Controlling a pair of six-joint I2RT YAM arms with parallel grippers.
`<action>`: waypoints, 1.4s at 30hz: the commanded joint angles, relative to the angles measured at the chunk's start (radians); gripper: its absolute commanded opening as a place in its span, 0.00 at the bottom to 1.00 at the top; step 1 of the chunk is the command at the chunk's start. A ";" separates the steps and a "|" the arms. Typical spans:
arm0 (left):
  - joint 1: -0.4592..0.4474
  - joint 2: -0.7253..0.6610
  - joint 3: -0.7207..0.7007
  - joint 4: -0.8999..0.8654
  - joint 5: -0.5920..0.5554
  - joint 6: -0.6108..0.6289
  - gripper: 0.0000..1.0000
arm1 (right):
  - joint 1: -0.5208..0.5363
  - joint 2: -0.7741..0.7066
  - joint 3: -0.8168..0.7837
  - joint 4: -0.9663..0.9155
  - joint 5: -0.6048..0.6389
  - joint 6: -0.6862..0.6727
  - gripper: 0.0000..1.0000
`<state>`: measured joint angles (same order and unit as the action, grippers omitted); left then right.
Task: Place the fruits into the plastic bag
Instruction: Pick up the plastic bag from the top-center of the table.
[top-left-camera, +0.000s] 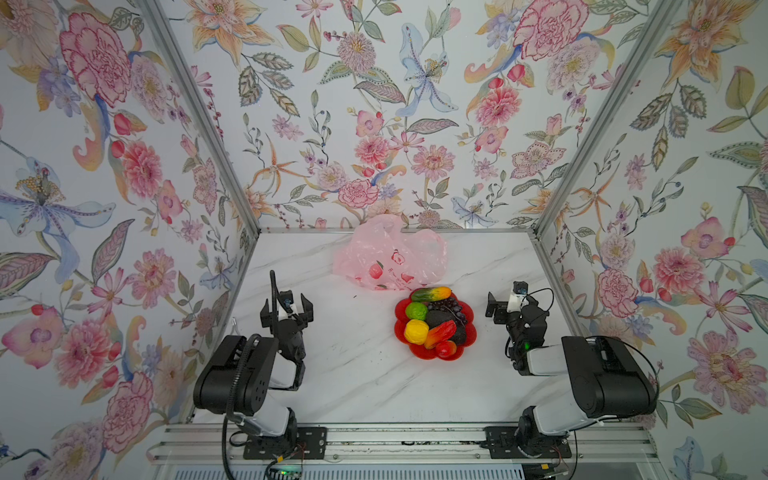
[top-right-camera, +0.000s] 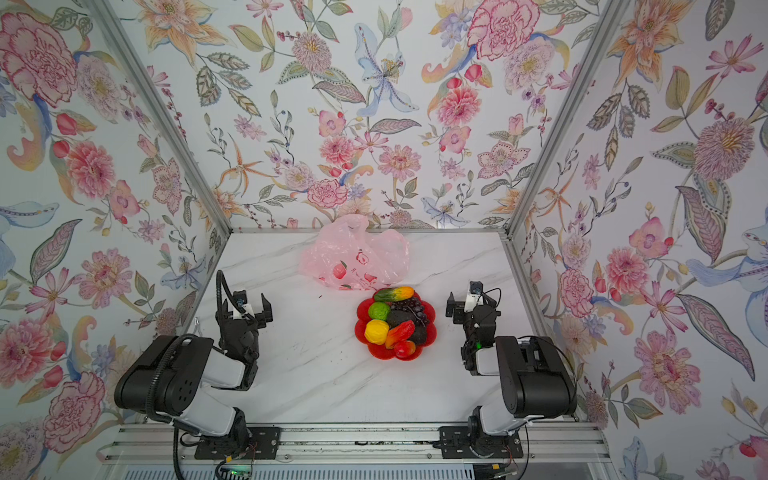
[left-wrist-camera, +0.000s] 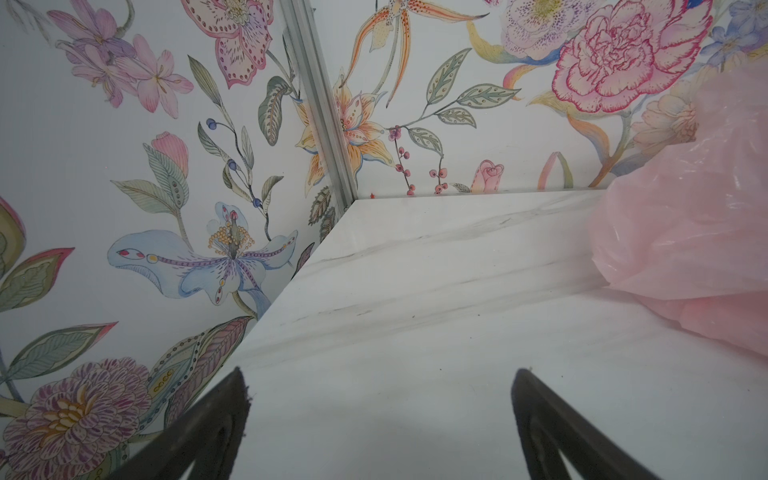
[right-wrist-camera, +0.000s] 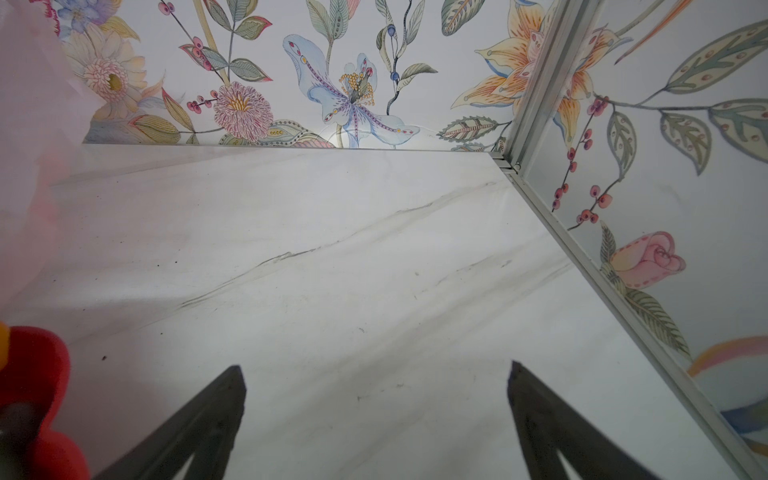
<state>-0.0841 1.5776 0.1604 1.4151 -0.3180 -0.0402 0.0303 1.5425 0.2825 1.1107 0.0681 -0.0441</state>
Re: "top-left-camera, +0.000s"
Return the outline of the red chili pepper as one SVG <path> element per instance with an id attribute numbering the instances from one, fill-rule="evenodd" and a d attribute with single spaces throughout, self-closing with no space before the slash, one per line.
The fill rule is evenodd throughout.
<path id="1" fill-rule="evenodd" d="M 422 346 L 428 350 L 435 348 L 439 343 L 450 340 L 457 331 L 457 325 L 454 321 L 446 321 L 431 328 L 427 332 Z"/>

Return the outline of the pink plastic bag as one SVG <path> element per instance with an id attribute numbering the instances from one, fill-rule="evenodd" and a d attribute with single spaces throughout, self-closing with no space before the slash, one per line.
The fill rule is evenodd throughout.
<path id="1" fill-rule="evenodd" d="M 383 214 L 357 227 L 333 257 L 332 273 L 368 290 L 413 291 L 438 283 L 448 270 L 448 246 L 435 231 L 403 231 Z"/>

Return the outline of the green yellow mango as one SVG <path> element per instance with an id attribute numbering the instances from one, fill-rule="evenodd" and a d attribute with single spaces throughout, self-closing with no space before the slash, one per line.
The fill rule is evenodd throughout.
<path id="1" fill-rule="evenodd" d="M 452 295 L 453 292 L 449 287 L 438 286 L 414 290 L 410 299 L 412 302 L 432 303 L 446 300 Z"/>

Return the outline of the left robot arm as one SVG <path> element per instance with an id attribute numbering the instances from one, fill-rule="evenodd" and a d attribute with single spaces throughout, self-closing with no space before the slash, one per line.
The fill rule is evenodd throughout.
<path id="1" fill-rule="evenodd" d="M 300 297 L 293 310 L 290 291 L 278 292 L 260 312 L 268 336 L 227 335 L 216 348 L 193 389 L 197 409 L 221 415 L 262 450 L 282 453 L 298 442 L 292 409 L 271 390 L 296 391 L 306 371 L 303 331 L 314 320 L 314 306 Z"/>

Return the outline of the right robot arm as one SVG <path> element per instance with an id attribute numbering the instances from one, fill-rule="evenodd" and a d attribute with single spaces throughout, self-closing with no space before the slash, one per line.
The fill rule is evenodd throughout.
<path id="1" fill-rule="evenodd" d="M 549 312 L 530 294 L 511 292 L 501 301 L 487 297 L 485 316 L 508 333 L 505 356 L 522 376 L 565 380 L 568 390 L 527 407 L 507 443 L 525 457 L 559 449 L 571 433 L 603 420 L 652 413 L 658 391 L 617 337 L 563 336 L 547 345 Z"/>

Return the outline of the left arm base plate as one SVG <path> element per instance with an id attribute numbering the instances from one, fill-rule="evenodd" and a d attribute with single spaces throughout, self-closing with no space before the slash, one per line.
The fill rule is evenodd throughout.
<path id="1" fill-rule="evenodd" d="M 282 436 L 249 437 L 243 452 L 245 460 L 323 460 L 328 445 L 326 427 L 289 427 Z"/>

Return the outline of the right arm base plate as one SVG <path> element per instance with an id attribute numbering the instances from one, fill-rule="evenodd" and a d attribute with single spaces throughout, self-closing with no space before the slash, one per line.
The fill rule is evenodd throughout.
<path id="1" fill-rule="evenodd" d="M 498 459 L 570 459 L 572 451 L 566 436 L 547 436 L 534 427 L 519 428 L 513 425 L 487 426 L 481 447 Z"/>

